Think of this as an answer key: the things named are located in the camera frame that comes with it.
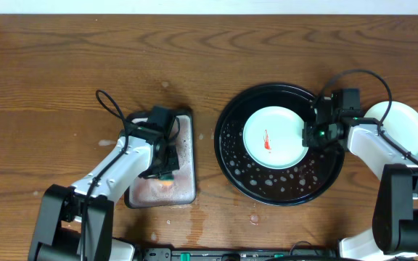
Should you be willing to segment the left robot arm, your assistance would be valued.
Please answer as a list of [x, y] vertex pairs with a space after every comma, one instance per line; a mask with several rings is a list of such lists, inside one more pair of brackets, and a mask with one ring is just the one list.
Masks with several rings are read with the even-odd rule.
[[144, 122], [124, 122], [115, 148], [71, 186], [51, 185], [41, 199], [29, 260], [132, 260], [134, 245], [112, 236], [115, 205], [136, 178], [179, 168], [170, 140], [174, 111], [153, 107]]

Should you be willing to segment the pale green plate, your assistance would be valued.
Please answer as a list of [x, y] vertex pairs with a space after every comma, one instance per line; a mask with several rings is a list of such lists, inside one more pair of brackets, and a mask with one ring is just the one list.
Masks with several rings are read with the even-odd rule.
[[304, 121], [290, 109], [264, 107], [247, 119], [243, 128], [243, 144], [259, 165], [270, 169], [286, 169], [298, 164], [307, 154], [303, 145]]
[[415, 109], [393, 101], [382, 124], [391, 138], [418, 157], [418, 112]]

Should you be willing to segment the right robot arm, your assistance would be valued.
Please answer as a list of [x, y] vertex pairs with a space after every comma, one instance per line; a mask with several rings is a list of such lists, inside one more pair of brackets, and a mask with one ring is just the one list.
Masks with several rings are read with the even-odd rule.
[[303, 145], [350, 152], [380, 181], [372, 227], [343, 239], [340, 256], [390, 260], [418, 255], [418, 157], [391, 138], [381, 120], [364, 117], [357, 89], [317, 96], [311, 109], [316, 116], [304, 125]]

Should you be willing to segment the green scrubbing sponge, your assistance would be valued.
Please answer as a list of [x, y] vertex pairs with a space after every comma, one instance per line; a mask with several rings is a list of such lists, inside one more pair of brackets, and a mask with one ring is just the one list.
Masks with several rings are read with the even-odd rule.
[[174, 184], [175, 178], [172, 173], [162, 174], [158, 178], [158, 182], [161, 186], [172, 186]]

